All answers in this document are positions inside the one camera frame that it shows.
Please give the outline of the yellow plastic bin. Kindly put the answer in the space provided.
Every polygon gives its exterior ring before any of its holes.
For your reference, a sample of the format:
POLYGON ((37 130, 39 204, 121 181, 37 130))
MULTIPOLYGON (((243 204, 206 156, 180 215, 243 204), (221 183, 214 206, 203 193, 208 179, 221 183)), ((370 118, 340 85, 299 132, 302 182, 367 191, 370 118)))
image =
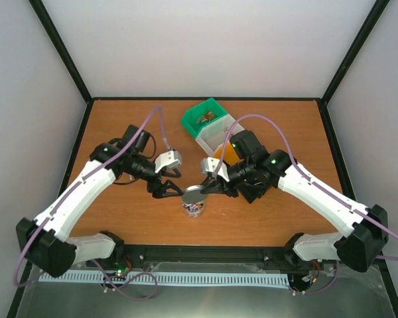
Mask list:
MULTIPOLYGON (((220 157, 222 155, 222 150, 223 150, 223 144, 219 145, 219 147, 216 149, 216 151, 214 153, 214 158, 220 159, 220 157)), ((234 165, 240 161, 241 161, 241 159, 236 154, 235 149, 230 144, 230 142, 228 142, 227 146, 226 146, 225 155, 224 155, 224 162, 227 165, 234 165)))

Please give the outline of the white round lid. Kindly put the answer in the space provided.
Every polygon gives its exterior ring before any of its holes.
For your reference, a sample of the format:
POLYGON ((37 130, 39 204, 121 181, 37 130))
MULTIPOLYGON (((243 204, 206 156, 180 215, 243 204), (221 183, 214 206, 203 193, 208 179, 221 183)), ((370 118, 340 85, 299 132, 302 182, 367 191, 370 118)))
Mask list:
POLYGON ((208 194, 203 193, 204 186, 192 185, 184 190, 182 202, 188 205, 200 203, 206 200, 208 194))

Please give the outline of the clear plastic cup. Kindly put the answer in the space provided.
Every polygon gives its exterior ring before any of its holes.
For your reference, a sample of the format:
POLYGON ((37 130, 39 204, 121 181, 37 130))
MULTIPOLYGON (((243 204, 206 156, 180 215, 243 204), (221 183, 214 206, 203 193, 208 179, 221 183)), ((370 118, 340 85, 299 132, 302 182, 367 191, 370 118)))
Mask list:
POLYGON ((182 208, 188 217, 196 218, 203 214, 205 210, 205 201, 197 201, 194 203, 182 202, 182 208))

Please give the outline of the white plastic bin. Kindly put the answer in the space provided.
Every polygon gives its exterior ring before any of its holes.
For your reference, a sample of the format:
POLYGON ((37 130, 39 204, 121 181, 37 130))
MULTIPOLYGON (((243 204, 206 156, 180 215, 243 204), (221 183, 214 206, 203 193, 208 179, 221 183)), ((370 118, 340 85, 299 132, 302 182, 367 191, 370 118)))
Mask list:
POLYGON ((235 119, 230 114, 220 116, 202 125, 195 141, 208 156, 214 157, 222 147, 226 134, 234 123, 235 119))

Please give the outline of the green plastic bin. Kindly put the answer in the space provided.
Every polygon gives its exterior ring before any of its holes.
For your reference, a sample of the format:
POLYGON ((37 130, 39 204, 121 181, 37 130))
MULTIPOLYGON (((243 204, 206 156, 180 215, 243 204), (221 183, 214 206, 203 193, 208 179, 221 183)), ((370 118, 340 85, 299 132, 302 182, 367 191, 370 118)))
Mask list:
POLYGON ((191 137, 197 138, 203 129, 227 114, 214 98, 209 98, 189 108, 183 114, 180 123, 191 137))

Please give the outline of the black plastic bin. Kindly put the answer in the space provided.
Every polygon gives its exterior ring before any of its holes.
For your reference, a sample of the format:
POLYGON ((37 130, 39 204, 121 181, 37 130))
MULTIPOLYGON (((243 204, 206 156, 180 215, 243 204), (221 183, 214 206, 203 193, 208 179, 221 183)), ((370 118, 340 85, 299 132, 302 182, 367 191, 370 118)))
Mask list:
POLYGON ((260 199, 272 187, 277 187, 274 179, 260 180, 256 177, 250 177, 239 184, 237 189, 245 200, 249 204, 252 204, 256 199, 260 199))

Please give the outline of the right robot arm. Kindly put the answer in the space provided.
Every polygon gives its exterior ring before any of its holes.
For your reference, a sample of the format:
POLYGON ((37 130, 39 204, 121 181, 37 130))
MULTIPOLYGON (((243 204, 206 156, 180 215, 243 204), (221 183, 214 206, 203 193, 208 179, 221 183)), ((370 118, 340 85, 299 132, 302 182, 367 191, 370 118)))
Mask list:
POLYGON ((242 195, 253 203, 270 188, 280 189, 311 207, 336 229, 323 235, 293 235, 284 246, 285 261, 291 268, 321 259, 339 260, 357 272, 367 271, 389 240, 388 234, 376 226, 387 225, 384 208, 369 208, 342 195, 283 150, 268 152, 252 131, 241 131, 230 142, 240 162, 226 165, 217 158, 203 159, 203 193, 242 195))

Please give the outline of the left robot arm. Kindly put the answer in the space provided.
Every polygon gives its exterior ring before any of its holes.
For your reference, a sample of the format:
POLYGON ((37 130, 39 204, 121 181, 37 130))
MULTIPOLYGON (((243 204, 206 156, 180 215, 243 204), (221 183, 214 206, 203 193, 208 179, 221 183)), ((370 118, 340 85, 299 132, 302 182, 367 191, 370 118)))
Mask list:
POLYGON ((102 259, 118 266, 125 258, 124 241, 109 231, 71 237, 79 218, 107 187, 123 174, 143 180, 156 199, 181 196, 183 191, 171 179, 181 176, 180 153, 169 148, 156 158, 143 155, 151 134, 129 125, 121 138, 98 145, 76 179, 61 196, 32 221, 23 218, 16 226, 17 238, 26 259, 53 278, 73 265, 102 259))

